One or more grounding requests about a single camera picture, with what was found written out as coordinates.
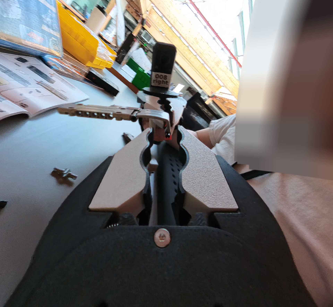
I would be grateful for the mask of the tall black product box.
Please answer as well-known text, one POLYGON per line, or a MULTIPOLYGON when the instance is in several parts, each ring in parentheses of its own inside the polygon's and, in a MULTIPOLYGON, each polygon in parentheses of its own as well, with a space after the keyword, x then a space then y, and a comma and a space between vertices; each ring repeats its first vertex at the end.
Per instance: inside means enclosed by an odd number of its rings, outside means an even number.
POLYGON ((115 62, 118 64, 121 64, 125 58, 125 56, 128 54, 130 51, 130 48, 132 45, 136 42, 136 36, 134 36, 132 33, 129 33, 120 48, 118 49, 117 52, 117 57, 115 59, 115 62))

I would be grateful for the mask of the flat black device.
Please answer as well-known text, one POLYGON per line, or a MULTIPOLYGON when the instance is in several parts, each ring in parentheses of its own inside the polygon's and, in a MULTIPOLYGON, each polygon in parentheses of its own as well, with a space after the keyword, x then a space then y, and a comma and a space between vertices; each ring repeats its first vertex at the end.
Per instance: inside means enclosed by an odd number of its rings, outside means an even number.
POLYGON ((117 96, 119 93, 119 88, 112 81, 106 78, 102 73, 94 68, 90 68, 86 74, 86 78, 98 88, 105 90, 111 96, 117 96))

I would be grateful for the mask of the white water bottle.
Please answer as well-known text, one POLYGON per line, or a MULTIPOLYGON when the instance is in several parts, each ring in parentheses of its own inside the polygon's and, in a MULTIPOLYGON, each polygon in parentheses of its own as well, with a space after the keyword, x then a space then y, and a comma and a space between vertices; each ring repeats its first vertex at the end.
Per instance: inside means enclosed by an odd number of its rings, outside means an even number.
POLYGON ((100 5, 96 5, 90 17, 86 20, 85 26, 87 26, 94 34, 98 35, 99 31, 106 20, 107 13, 105 8, 100 5))

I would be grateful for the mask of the grey cross connector brick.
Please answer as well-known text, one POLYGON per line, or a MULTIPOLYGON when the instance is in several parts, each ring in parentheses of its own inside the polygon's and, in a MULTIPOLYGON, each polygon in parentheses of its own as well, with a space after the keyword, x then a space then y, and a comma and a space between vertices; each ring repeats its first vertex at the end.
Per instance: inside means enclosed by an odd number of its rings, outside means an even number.
POLYGON ((60 169, 60 168, 55 167, 55 168, 53 168, 51 174, 56 174, 57 176, 59 176, 61 178, 72 179, 72 180, 76 180, 78 177, 77 175, 72 173, 69 168, 60 169))

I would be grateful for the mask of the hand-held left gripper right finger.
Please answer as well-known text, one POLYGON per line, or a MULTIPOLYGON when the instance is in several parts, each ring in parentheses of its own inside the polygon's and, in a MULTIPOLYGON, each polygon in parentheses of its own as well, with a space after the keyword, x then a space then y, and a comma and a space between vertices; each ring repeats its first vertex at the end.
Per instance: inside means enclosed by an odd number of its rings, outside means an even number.
POLYGON ((177 140, 182 168, 172 209, 176 225, 188 225, 196 215, 237 213, 239 208, 216 155, 184 127, 177 140))

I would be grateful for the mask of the open instruction booklet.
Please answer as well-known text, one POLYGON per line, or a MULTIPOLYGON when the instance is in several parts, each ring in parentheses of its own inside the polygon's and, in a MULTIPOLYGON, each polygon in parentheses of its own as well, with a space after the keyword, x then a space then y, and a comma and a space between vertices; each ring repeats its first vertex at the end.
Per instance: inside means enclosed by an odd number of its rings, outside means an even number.
POLYGON ((0 54, 0 119, 40 113, 89 96, 58 75, 41 60, 9 53, 0 54))

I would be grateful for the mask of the black perforated chair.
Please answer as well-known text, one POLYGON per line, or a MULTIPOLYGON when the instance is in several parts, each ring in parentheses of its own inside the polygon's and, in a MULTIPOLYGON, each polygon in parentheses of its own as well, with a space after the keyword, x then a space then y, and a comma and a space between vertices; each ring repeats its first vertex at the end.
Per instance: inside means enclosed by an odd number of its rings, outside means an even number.
POLYGON ((162 142, 157 146, 157 224, 187 226, 191 219, 183 209, 184 197, 178 191, 180 171, 183 167, 179 151, 162 142))

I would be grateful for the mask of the grey brick assembly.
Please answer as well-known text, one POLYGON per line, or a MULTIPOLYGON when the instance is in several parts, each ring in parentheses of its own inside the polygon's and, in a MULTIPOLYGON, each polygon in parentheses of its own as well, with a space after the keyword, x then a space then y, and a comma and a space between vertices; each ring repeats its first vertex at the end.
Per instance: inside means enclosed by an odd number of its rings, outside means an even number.
POLYGON ((86 118, 99 118, 99 119, 115 119, 117 121, 127 120, 136 122, 138 119, 154 119, 162 121, 162 128, 164 124, 170 124, 172 131, 175 126, 171 125, 169 114, 142 114, 142 108, 133 108, 126 106, 100 106, 100 105, 83 105, 83 104, 66 104, 57 109, 60 114, 69 116, 86 117, 86 118))

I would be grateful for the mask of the white speckled bag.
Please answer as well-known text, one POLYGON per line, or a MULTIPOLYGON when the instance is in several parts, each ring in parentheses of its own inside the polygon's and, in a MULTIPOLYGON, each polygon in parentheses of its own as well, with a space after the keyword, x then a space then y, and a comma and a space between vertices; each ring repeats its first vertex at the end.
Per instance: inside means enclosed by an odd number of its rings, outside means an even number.
POLYGON ((151 68, 151 61, 148 59, 146 53, 142 48, 136 49, 134 52, 131 53, 131 59, 135 61, 138 65, 147 64, 150 65, 151 68))

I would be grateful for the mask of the orange blue leaflet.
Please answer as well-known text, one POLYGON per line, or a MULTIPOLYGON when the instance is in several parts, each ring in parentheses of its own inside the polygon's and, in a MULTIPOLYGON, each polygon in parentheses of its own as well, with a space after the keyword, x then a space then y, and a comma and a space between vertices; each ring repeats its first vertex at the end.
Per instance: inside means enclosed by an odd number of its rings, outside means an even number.
POLYGON ((90 68, 76 60, 72 55, 64 53, 63 58, 43 55, 40 59, 58 74, 81 82, 91 83, 86 78, 90 68))

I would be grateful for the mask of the blue robot kit box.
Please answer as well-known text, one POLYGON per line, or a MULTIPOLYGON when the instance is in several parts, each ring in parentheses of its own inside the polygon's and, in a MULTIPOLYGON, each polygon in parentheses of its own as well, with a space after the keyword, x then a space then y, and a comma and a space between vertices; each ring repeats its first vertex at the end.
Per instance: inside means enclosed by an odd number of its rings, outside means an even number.
POLYGON ((0 44, 31 55, 62 57, 56 0, 0 0, 0 44))

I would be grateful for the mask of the person's right forearm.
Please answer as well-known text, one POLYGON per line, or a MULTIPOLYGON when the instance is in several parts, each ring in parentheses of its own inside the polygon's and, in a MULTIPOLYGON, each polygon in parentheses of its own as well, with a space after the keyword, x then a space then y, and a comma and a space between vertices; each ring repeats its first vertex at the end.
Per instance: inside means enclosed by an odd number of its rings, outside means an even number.
POLYGON ((195 138, 197 138, 200 142, 202 142, 206 147, 212 149, 216 142, 214 137, 212 136, 212 130, 210 128, 205 128, 198 131, 187 130, 190 134, 192 134, 195 138))

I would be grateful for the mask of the yellow plastic bin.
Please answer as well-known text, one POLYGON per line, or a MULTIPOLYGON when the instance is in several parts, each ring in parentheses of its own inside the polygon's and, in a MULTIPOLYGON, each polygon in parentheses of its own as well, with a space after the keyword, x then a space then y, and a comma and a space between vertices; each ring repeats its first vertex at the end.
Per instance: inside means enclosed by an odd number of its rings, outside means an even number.
POLYGON ((61 27, 63 48, 85 66, 111 68, 114 61, 106 61, 97 55, 98 36, 68 9, 56 1, 61 27))

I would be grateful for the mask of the clear plastic bag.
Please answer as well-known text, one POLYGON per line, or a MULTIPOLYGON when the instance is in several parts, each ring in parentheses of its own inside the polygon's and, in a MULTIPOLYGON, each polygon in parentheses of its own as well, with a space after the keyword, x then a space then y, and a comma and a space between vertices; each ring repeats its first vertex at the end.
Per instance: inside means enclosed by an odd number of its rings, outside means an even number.
POLYGON ((117 57, 117 53, 100 38, 98 38, 97 55, 106 61, 114 61, 117 57))

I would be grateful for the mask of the green plastic bin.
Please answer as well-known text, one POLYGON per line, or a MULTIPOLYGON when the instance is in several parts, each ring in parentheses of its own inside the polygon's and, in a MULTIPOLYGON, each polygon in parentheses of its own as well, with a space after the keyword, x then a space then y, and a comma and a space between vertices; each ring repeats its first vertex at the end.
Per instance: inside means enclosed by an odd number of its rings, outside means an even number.
POLYGON ((143 88, 150 87, 151 76, 143 68, 141 68, 132 58, 129 58, 127 64, 135 72, 132 84, 142 90, 143 88))

